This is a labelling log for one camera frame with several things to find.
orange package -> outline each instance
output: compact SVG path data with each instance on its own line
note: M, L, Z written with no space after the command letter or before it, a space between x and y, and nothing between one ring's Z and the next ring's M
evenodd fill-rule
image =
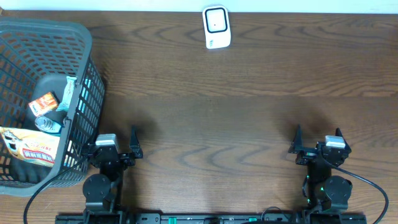
M33 114L38 117L56 109L58 107L58 102L53 94L48 92L39 99L30 102L29 107L32 109Z

wood grain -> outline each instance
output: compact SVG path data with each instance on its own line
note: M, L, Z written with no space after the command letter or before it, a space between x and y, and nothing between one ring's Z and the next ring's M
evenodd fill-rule
M125 150L136 125L144 149L126 172L126 205L173 213L303 206L305 167L287 154L300 123L310 146L341 128L353 148L343 168L385 189L382 223L397 223L398 16L231 13L231 46L207 50L200 13L4 13L90 30L107 83L100 131L116 133ZM372 223L382 195L344 177L354 185L349 210ZM29 221L81 212L81 186L40 194ZM0 201L2 223L22 221L28 198Z

white plug-in device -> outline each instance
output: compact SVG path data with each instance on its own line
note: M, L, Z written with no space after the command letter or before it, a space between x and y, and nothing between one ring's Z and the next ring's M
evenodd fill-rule
M231 43L228 11L224 6L211 6L203 10L203 26L205 27L206 47L217 49L227 47Z

bottle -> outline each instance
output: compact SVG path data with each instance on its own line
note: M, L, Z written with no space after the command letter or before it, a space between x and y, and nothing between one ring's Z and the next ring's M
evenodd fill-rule
M39 116L35 120L36 127L46 134L54 136L61 135L62 125L45 116Z

white device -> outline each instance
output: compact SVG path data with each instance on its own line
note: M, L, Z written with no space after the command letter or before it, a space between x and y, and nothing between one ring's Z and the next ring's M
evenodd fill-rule
M340 136L325 136L325 142L326 146L330 147L336 147L340 149L344 149L346 147L343 137Z
M203 26L205 27L206 47L217 49L227 47L231 43L228 11L224 6L211 6L203 10Z

